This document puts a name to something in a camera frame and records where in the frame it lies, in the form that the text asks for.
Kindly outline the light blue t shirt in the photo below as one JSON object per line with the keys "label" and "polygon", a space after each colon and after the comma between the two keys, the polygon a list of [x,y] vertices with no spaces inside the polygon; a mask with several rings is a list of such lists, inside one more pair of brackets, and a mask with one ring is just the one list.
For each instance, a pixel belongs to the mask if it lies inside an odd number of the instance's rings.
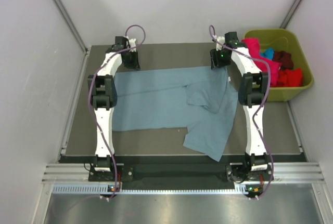
{"label": "light blue t shirt", "polygon": [[221,159],[238,101],[226,68],[120,72],[115,86],[113,131],[187,128],[184,147]]}

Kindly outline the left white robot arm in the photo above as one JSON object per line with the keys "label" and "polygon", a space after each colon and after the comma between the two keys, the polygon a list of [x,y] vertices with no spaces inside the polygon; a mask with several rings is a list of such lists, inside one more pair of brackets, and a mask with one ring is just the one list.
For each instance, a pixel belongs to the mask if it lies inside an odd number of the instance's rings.
{"label": "left white robot arm", "polygon": [[135,38],[115,37],[115,43],[107,49],[100,68],[88,77],[88,108],[96,124],[97,136],[90,181],[118,180],[111,125],[118,101],[115,74],[121,65],[130,69],[140,69]]}

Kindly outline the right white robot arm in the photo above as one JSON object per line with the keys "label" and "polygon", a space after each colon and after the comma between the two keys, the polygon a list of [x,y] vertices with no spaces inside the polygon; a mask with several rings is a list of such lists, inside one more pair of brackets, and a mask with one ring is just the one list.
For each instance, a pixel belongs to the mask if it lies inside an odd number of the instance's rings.
{"label": "right white robot arm", "polygon": [[236,32],[217,36],[213,26],[209,32],[216,47],[210,51],[212,68],[221,68],[235,63],[242,75],[238,90],[238,102],[243,106],[247,124],[247,146],[242,165],[231,165],[228,177],[235,183],[258,180],[269,172],[268,155],[263,138],[263,111],[271,82],[270,72],[263,72],[255,62],[269,69],[267,62],[250,55],[244,42],[238,40]]}

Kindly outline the pink t shirt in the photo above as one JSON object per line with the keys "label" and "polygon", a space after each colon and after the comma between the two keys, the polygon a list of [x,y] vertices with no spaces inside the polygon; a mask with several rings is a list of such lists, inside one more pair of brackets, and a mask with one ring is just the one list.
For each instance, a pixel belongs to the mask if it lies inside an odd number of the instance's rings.
{"label": "pink t shirt", "polygon": [[254,61],[254,63],[262,72],[268,72],[267,66],[262,62],[265,61],[270,68],[271,74],[272,75],[278,74],[278,71],[280,69],[280,64],[261,56],[260,43],[257,38],[244,38],[242,42],[244,42],[247,45],[249,54],[252,58],[261,60],[261,62]]}

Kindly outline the cyan t shirt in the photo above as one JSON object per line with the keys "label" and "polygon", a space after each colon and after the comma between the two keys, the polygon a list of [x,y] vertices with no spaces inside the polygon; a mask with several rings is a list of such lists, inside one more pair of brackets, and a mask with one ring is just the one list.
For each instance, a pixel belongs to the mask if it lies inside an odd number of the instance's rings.
{"label": "cyan t shirt", "polygon": [[264,52],[261,52],[260,56],[262,58],[265,58],[265,59],[268,59],[268,60],[272,61],[274,59],[274,52],[275,52],[274,49],[268,48]]}

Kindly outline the dark maroon t shirt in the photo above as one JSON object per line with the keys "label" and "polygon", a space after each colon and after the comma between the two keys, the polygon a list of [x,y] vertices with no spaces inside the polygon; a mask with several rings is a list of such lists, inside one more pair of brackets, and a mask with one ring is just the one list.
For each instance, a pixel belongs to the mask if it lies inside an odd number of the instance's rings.
{"label": "dark maroon t shirt", "polygon": [[291,54],[285,51],[274,51],[273,61],[280,64],[282,70],[293,70],[294,63]]}

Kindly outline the red t shirt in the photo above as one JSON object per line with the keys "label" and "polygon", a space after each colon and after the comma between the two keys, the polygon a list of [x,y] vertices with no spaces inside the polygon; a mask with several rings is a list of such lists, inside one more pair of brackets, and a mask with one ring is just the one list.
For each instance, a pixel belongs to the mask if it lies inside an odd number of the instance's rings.
{"label": "red t shirt", "polygon": [[301,69],[279,70],[273,82],[273,87],[301,87],[303,85],[303,72]]}

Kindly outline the left aluminium corner post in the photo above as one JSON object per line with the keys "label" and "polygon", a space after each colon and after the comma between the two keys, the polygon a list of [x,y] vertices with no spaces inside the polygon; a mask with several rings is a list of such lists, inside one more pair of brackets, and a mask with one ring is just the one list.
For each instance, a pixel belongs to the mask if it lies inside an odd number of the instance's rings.
{"label": "left aluminium corner post", "polygon": [[78,30],[76,29],[68,11],[66,10],[62,0],[52,0],[53,3],[55,4],[57,10],[59,11],[61,17],[63,18],[66,26],[68,27],[69,31],[73,35],[74,39],[76,40],[78,46],[80,49],[84,52],[87,53],[88,48],[86,47],[83,39],[81,38]]}

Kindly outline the aluminium front rail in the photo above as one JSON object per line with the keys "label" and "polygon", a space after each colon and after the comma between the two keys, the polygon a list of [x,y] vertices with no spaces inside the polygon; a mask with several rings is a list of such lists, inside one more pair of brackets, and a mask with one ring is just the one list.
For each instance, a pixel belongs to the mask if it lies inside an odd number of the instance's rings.
{"label": "aluminium front rail", "polygon": [[[42,181],[49,183],[87,182],[90,172],[81,164],[49,164]],[[324,176],[318,163],[275,163],[272,183],[323,183]]]}

